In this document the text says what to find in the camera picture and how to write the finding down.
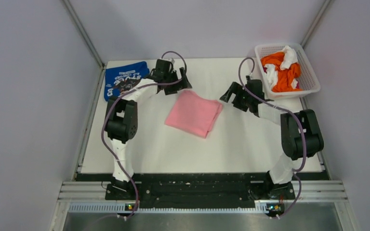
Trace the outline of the pink t-shirt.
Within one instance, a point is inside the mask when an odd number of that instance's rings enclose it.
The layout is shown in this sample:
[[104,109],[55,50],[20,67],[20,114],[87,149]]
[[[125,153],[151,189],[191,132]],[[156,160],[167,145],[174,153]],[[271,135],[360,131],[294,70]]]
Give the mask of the pink t-shirt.
[[165,125],[205,139],[222,109],[219,101],[204,99],[194,91],[184,90],[168,114]]

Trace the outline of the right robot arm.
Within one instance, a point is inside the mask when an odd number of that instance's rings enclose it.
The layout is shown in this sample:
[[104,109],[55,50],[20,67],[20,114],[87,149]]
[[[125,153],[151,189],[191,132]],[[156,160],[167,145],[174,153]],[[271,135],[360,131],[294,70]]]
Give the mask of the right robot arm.
[[315,112],[305,109],[294,113],[276,105],[265,98],[260,80],[248,80],[245,85],[233,82],[220,100],[280,126],[283,153],[250,195],[254,199],[293,197],[291,180],[304,168],[307,158],[324,148]]

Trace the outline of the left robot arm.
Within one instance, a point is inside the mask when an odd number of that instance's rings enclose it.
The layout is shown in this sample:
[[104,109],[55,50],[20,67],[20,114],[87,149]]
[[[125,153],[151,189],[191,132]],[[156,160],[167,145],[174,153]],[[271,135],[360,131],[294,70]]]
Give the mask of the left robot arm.
[[[113,180],[110,185],[117,189],[122,198],[129,199],[138,195],[132,178],[132,162],[127,157],[126,149],[129,140],[135,137],[138,130],[139,105],[160,91],[170,95],[192,88],[186,74],[187,64],[176,70],[173,59],[157,59],[149,74],[120,95],[108,98],[101,139],[114,157]],[[106,144],[106,138],[110,139],[110,145]]]

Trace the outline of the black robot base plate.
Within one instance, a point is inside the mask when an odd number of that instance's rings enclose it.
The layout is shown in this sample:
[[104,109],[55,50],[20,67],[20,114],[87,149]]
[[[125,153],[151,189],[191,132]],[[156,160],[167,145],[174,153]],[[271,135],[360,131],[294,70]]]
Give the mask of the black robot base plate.
[[264,211],[276,218],[288,211],[285,202],[295,204],[301,192],[301,183],[295,190],[290,180],[274,183],[269,173],[134,174],[127,183],[112,180],[105,199],[128,201],[127,212],[253,209],[267,200]]

